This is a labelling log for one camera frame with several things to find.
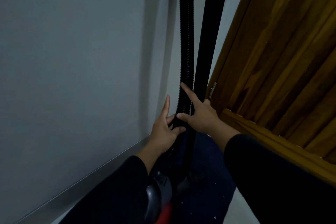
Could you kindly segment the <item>person's right forearm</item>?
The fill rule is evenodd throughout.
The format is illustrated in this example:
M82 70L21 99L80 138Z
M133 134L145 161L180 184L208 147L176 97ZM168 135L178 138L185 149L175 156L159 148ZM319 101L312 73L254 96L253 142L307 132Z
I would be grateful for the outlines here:
M336 188L223 122L205 129L260 224L336 224Z

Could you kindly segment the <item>grey baseboard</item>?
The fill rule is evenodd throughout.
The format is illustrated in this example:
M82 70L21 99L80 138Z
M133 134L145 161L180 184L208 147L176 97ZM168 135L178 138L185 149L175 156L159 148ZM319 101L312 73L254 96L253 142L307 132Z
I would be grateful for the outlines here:
M135 143L95 171L53 197L15 224L59 224L73 206L97 184L112 174L130 156L135 155L148 142L149 137Z

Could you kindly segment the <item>person's right hand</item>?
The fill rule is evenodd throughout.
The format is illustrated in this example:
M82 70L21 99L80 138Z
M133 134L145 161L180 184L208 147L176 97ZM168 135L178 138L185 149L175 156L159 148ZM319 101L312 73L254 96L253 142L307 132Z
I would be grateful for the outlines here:
M220 119L216 111L211 107L210 101L205 100L202 102L197 95L183 82L180 83L180 87L186 93L190 101L194 106L194 123L189 125L197 132L201 132L212 136L215 132L215 128Z

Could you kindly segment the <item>black rigid vacuum tube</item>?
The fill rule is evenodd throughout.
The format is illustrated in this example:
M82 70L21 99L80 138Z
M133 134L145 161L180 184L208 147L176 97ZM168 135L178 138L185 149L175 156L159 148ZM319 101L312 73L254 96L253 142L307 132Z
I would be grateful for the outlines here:
M196 71L194 73L194 0L179 0L180 81L190 88L193 82L193 91L202 102L206 95L224 4L225 0L205 0Z

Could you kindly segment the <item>person's left hand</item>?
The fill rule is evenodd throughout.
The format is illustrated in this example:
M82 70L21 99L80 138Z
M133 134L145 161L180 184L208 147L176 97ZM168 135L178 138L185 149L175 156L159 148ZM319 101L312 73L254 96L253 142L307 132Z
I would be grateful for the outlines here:
M175 115L169 116L169 124L173 122L174 117ZM172 130L169 129L169 124L161 124L161 114L158 116L157 120L153 124L149 142L143 148L143 151L148 151L149 155L154 156L154 154L164 153L173 145L179 135L172 133Z

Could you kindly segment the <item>person's left forearm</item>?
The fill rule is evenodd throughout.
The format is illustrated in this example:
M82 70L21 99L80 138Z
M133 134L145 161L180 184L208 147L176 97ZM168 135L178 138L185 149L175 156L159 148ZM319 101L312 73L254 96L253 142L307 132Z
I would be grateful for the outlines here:
M137 155L84 196L59 224L145 224L148 171Z

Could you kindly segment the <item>grey and red vacuum cleaner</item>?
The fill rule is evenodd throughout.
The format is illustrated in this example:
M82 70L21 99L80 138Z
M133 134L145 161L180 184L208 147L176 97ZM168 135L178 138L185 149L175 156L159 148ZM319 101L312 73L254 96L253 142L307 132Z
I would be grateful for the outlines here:
M148 205L144 224L154 224L162 210L170 203L173 195L171 181L167 175L154 171L149 176L149 185L146 188Z

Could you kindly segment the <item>brown wooden door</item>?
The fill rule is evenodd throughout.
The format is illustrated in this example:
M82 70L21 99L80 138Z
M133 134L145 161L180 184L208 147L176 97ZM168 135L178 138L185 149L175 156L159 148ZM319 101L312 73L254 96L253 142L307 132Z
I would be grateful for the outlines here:
M336 0L240 0L208 86L228 109L336 165Z

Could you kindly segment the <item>dark blue carpet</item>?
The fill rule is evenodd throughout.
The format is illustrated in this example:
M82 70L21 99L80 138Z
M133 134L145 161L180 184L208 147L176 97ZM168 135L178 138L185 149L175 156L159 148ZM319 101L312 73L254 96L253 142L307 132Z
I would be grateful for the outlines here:
M171 185L168 224L223 224L236 185L208 135L188 129L151 172Z

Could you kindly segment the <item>brown wooden trim board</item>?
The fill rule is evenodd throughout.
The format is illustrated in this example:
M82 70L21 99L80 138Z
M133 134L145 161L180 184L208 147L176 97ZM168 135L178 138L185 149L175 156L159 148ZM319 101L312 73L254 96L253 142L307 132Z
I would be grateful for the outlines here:
M288 161L300 166L305 171L322 179L324 182L336 188L336 165L333 165L321 157L309 153L298 145L295 145L281 136L277 136L268 129L261 127L244 117L224 109L220 119L241 133L249 134Z

